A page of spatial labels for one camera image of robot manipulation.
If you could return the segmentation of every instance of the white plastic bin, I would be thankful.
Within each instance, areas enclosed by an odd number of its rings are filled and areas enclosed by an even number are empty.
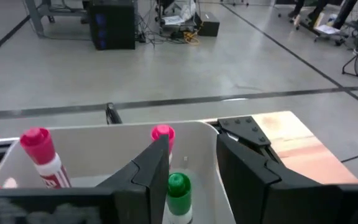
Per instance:
[[[235,223],[218,174],[217,131],[198,121],[166,124],[176,132],[171,172],[185,172],[192,182],[192,223]],[[72,185],[94,187],[151,143],[150,130],[155,125],[118,124],[49,130]],[[9,148],[1,162],[0,186],[9,178],[13,178],[18,187],[45,187],[18,142]]]

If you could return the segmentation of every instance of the pink marker cap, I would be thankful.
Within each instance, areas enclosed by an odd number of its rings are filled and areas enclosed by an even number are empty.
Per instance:
[[[50,133],[45,128],[32,128],[20,137],[20,144],[37,165],[47,164],[55,158]]]
[[[167,134],[169,139],[169,153],[172,151],[173,142],[175,140],[175,130],[166,124],[160,124],[152,129],[152,140],[155,141],[160,138],[161,135]]]

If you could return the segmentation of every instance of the red label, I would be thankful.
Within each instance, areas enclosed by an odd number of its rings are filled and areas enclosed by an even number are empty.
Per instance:
[[[42,176],[41,178],[44,184],[49,189],[60,189],[64,187],[71,187],[70,181],[68,180],[66,170],[63,166],[61,166],[60,170],[56,173],[48,176]]]

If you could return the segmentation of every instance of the wooden board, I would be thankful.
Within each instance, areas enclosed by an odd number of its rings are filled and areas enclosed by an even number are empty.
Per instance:
[[[358,179],[290,111],[252,115],[286,167],[321,184]]]

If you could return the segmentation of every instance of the gray floor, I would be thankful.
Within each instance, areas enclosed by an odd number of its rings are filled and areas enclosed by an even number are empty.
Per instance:
[[[3,6],[7,0],[0,0]],[[20,7],[19,0],[10,1]],[[142,13],[148,1],[140,1]],[[290,110],[340,159],[358,156],[358,101],[344,91],[358,79],[341,75],[353,56],[345,47],[313,43],[313,35],[295,31],[279,12],[261,6],[202,4],[220,21],[217,38],[200,38],[199,46],[138,44],[136,50],[97,52],[89,41],[38,39],[27,23],[0,48],[0,111],[80,106],[208,96],[252,95],[249,100],[215,101],[120,110],[125,123],[211,118]],[[20,8],[0,21],[0,38],[26,16]],[[289,51],[250,26],[265,32]],[[78,18],[44,23],[47,35],[84,38],[88,27]],[[334,83],[324,78],[322,71]],[[308,94],[266,98],[261,93],[312,90]],[[58,114],[0,119],[0,138],[15,137],[31,126],[105,123],[104,113]],[[358,176],[358,159],[345,162]]]

